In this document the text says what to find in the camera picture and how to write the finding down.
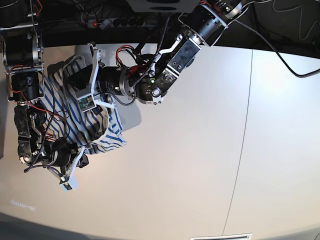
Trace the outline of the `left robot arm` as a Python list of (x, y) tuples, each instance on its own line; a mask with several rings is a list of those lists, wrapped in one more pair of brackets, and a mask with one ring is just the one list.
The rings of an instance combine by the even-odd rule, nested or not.
[(157, 105), (169, 88), (189, 67), (202, 46), (211, 47), (245, 7), (243, 0), (212, 0), (200, 3), (191, 13), (181, 13), (174, 35), (166, 36), (170, 21), (165, 22), (154, 54), (139, 55), (132, 51), (136, 64), (126, 67), (103, 66), (101, 57), (94, 53), (92, 64), (66, 78), (66, 84), (75, 89), (75, 98), (85, 110), (103, 105), (99, 97), (106, 95), (118, 99), (127, 97), (130, 106), (135, 100)]

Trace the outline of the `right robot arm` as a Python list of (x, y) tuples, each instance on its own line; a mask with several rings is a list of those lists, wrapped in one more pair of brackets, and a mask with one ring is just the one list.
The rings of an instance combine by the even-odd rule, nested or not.
[(7, 100), (16, 103), (17, 155), (27, 172), (42, 167), (58, 177), (70, 176), (89, 160), (75, 142), (67, 142), (66, 134), (49, 134), (54, 120), (66, 119), (56, 110), (53, 84), (44, 73), (43, 40), (35, 21), (38, 12), (32, 0), (0, 2), (0, 27), (13, 32), (2, 35), (0, 44)]

